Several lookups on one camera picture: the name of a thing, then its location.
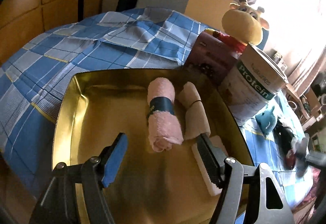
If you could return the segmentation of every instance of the pink towel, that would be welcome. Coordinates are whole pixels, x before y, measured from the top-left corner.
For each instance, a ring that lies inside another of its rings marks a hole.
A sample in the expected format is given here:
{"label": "pink towel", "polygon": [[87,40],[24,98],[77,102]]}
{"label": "pink towel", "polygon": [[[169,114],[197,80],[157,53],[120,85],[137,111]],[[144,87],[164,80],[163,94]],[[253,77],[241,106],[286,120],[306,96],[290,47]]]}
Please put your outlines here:
{"label": "pink towel", "polygon": [[[156,97],[168,98],[174,104],[175,91],[172,83],[166,78],[157,78],[148,86],[147,102]],[[148,118],[148,139],[156,152],[170,150],[172,144],[182,144],[183,137],[180,123],[169,111],[154,111]]]}

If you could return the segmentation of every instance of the blue stuffed toy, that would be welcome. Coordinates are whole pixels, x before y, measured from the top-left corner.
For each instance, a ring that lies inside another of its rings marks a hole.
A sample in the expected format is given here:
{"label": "blue stuffed toy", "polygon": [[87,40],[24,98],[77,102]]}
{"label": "blue stuffed toy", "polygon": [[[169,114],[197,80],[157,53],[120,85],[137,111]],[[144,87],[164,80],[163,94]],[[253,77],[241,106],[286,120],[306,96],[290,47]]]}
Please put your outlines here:
{"label": "blue stuffed toy", "polygon": [[275,128],[278,121],[277,116],[275,116],[273,113],[274,109],[275,106],[255,116],[260,130],[264,136],[267,136]]}

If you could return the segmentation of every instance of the gold tray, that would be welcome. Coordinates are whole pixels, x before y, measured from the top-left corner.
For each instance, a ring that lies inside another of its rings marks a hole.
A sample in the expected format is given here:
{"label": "gold tray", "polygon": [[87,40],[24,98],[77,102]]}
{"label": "gold tray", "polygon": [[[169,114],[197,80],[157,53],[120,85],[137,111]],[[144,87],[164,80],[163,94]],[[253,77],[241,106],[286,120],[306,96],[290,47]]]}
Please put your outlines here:
{"label": "gold tray", "polygon": [[[219,196],[211,197],[195,161],[195,139],[155,153],[148,143],[147,87],[157,77],[170,79],[176,94],[187,81],[197,88],[211,135],[219,135],[228,154],[253,165],[247,145],[219,93],[205,75],[178,70],[116,69],[78,73],[67,88],[53,143],[53,168],[84,163],[111,145],[119,132],[128,149],[115,182],[104,189],[116,224],[198,224],[208,220]],[[176,100],[184,130],[185,109]],[[82,223],[89,223],[82,186],[76,185]],[[242,192],[244,210],[247,191]]]}

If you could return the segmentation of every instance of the bedsheet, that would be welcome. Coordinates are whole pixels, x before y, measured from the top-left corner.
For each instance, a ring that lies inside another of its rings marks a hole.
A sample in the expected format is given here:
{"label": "bedsheet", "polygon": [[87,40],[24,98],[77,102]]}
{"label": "bedsheet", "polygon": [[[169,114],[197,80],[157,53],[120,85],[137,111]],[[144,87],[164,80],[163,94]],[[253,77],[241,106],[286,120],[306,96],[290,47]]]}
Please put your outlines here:
{"label": "bedsheet", "polygon": [[[0,149],[8,165],[38,197],[51,172],[55,122],[71,77],[102,69],[180,67],[207,27],[176,11],[145,8],[102,13],[35,37],[0,68]],[[272,166],[289,203],[300,202],[291,193],[310,188],[293,180],[295,171],[283,171],[272,136],[265,139],[253,122],[242,132],[255,164]]]}

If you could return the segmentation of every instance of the plush cow toy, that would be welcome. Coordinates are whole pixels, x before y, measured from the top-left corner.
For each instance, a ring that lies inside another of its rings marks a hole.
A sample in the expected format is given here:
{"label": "plush cow toy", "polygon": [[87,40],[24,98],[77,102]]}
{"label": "plush cow toy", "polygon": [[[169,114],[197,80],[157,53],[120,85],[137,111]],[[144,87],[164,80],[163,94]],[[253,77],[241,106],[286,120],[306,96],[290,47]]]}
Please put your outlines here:
{"label": "plush cow toy", "polygon": [[248,43],[260,44],[263,39],[262,28],[268,30],[269,24],[260,17],[264,13],[262,7],[255,10],[248,5],[247,0],[239,2],[240,4],[231,3],[230,9],[222,17],[222,26],[228,35],[213,29],[205,29],[205,32],[242,53]]}

